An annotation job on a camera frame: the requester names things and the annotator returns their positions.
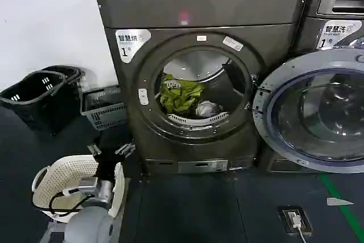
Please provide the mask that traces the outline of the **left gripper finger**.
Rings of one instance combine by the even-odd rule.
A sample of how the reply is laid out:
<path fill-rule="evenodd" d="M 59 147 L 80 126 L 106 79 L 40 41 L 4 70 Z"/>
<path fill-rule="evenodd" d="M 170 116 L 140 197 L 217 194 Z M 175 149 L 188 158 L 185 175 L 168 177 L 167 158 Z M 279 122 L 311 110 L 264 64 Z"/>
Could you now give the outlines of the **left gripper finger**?
<path fill-rule="evenodd" d="M 135 151 L 135 143 L 131 142 L 131 143 L 125 143 L 118 150 L 116 150 L 114 153 L 117 156 L 127 158 L 128 156 L 133 154 L 134 151 Z"/>
<path fill-rule="evenodd" d="M 102 153 L 101 149 L 99 148 L 100 140 L 101 138 L 97 137 L 91 144 L 87 145 L 87 148 L 92 155 L 100 155 Z"/>

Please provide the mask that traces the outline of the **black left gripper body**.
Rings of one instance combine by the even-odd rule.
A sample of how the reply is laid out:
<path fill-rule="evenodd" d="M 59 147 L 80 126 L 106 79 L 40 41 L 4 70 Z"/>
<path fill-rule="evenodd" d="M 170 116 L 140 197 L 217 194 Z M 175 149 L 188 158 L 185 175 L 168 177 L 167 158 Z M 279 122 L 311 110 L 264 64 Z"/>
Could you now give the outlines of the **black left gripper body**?
<path fill-rule="evenodd" d="M 94 176 L 99 180 L 115 181 L 115 167 L 120 162 L 120 156 L 115 151 L 116 149 L 112 148 L 100 149 L 96 147 L 94 159 L 98 166 Z"/>

